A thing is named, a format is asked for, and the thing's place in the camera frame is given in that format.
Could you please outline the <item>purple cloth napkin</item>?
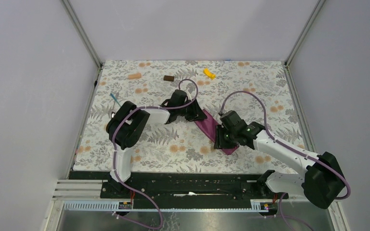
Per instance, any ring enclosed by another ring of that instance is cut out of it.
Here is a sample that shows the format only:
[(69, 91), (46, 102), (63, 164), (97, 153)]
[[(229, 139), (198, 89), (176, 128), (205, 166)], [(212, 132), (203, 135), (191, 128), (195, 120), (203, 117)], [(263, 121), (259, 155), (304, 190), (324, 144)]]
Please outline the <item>purple cloth napkin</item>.
[(201, 111), (198, 112), (198, 118), (194, 123), (210, 141), (216, 144), (216, 127), (219, 123), (207, 110), (201, 109)]

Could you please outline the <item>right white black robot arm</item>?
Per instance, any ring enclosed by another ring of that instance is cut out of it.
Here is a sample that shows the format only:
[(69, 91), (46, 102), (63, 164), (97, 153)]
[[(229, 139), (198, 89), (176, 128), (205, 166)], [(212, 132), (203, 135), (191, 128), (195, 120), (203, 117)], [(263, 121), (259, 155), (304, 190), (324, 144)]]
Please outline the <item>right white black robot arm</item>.
[(345, 177), (333, 154), (300, 149), (273, 136), (257, 122), (247, 124), (235, 111), (220, 116), (221, 124), (216, 126), (216, 149), (247, 146), (276, 158), (295, 171), (294, 174), (266, 171), (257, 185), (261, 197), (269, 198), (274, 193), (304, 196), (313, 205), (327, 209), (345, 187)]

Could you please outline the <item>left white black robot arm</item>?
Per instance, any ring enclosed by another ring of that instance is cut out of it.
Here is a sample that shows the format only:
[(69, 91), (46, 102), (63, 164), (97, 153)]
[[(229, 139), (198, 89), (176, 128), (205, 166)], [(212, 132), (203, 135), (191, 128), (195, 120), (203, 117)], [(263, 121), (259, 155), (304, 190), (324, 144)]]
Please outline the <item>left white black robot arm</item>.
[(158, 106), (137, 106), (126, 101), (114, 113), (106, 126), (106, 132), (114, 146), (110, 176), (115, 180), (111, 190), (117, 197), (123, 198), (130, 193), (130, 185), (126, 181), (131, 176), (132, 148), (139, 141), (146, 125), (170, 124), (179, 116), (189, 122), (208, 118), (196, 98), (190, 98), (183, 90), (175, 90), (170, 98)]

